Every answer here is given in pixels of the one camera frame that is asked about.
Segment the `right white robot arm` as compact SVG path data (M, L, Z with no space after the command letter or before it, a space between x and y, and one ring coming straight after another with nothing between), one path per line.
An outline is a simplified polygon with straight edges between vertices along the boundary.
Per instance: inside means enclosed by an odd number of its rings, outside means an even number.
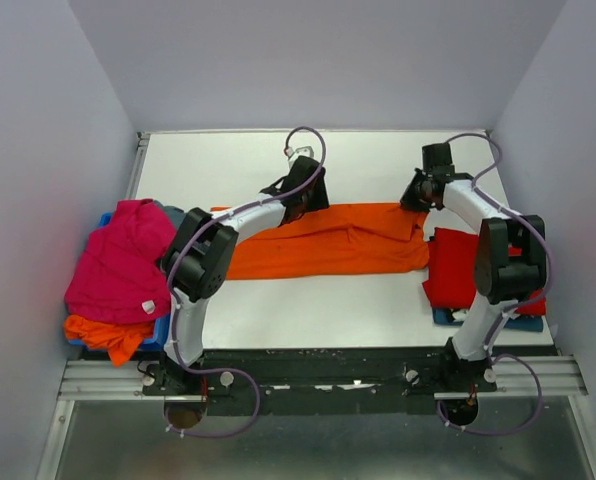
M456 170L449 143L428 144L422 147L422 166L400 199L400 206L412 212L447 209L478 234L475 297L450 339L455 357L437 370L440 384L452 392L472 383L470 362L489 356L511 313L542 299L549 280L543 219L508 209L484 193L477 179Z

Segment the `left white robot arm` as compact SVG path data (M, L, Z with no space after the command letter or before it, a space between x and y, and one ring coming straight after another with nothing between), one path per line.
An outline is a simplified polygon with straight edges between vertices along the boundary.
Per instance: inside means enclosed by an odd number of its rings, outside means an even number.
M170 327L164 351L175 361L165 382L179 395L192 393L200 380L193 365L203 353L203 327L210 298L222 287L235 248L253 236L329 207L325 168L305 155L290 161L287 175L261 190L254 200L210 213L187 212L161 259L171 295Z

